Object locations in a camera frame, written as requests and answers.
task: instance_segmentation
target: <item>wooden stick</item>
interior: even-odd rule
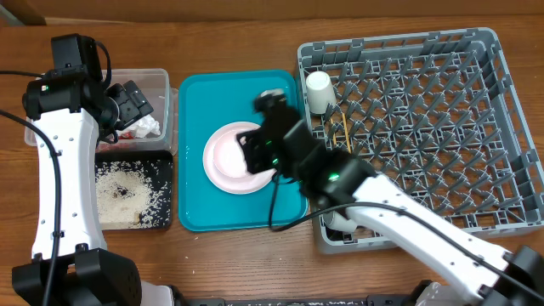
[[[331,128],[332,128],[333,125],[334,125],[334,121],[332,120],[332,117],[331,117]],[[332,143],[334,144],[334,147],[336,148],[337,147],[337,134],[336,134],[336,132],[332,135]]]
[[[348,152],[351,154],[351,145],[349,145],[349,136],[348,136],[348,124],[346,123],[346,115],[342,113],[343,120],[343,132],[346,135],[346,145],[348,145]]]

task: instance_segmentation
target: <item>clear plastic container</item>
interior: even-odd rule
[[[136,82],[153,106],[151,116],[160,123],[161,134],[149,133],[142,139],[119,139],[117,144],[101,142],[96,151],[169,150],[175,155],[178,151],[178,90],[170,88],[168,73],[163,69],[117,69],[111,72],[112,84],[129,80]],[[25,129],[25,142],[36,146],[34,133],[28,128]]]

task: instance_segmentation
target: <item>wooden surface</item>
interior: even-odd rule
[[[544,14],[541,0],[26,0],[47,18],[186,22],[479,14]]]
[[[197,73],[293,72],[301,43],[475,26],[490,27],[501,39],[542,157],[541,16],[4,27],[0,28],[0,69],[46,71],[53,65],[50,37],[79,32],[107,46],[114,68],[164,68],[176,88]],[[22,76],[0,76],[0,107],[23,116],[21,95],[29,81]],[[36,233],[37,153],[24,143],[22,127],[0,120],[0,131],[0,304],[13,305],[22,300],[11,287],[11,268],[30,262]],[[108,232],[105,238],[111,251],[134,260],[142,279],[174,284],[189,298],[357,297],[407,293],[422,279],[439,280],[400,249],[320,255],[310,223],[280,234],[267,229],[193,234],[176,217],[167,231]],[[493,242],[510,250],[526,244],[544,253],[544,231]]]

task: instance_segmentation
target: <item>pink plate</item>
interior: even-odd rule
[[[235,195],[260,190],[270,182],[274,169],[259,174],[247,171],[246,160],[236,135],[259,128],[252,122],[233,122],[221,127],[207,141],[202,163],[207,177],[219,189]]]

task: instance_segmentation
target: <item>gray dish rack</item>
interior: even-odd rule
[[[445,220],[479,237],[543,225],[542,165],[497,35],[487,28],[309,42],[297,54],[312,133],[369,161]],[[309,114],[305,78],[331,76],[337,104]],[[314,220],[324,253],[395,247],[369,229]]]

